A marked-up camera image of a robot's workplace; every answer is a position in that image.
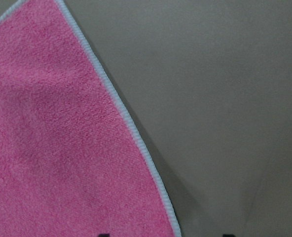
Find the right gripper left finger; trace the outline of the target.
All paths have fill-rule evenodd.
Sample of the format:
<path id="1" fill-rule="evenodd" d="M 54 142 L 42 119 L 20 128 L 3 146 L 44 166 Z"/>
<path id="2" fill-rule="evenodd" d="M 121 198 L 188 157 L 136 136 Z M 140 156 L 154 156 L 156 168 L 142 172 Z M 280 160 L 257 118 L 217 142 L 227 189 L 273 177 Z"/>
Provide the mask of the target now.
<path id="1" fill-rule="evenodd" d="M 98 234 L 98 237 L 110 237 L 110 233 Z"/>

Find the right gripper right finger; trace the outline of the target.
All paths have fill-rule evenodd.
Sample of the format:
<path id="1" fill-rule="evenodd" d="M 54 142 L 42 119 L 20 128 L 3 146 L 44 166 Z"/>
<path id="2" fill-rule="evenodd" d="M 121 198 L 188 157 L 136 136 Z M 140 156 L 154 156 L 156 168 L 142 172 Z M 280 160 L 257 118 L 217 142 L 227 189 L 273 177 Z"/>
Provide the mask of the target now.
<path id="1" fill-rule="evenodd" d="M 223 234 L 222 237 L 235 237 L 235 234 Z"/>

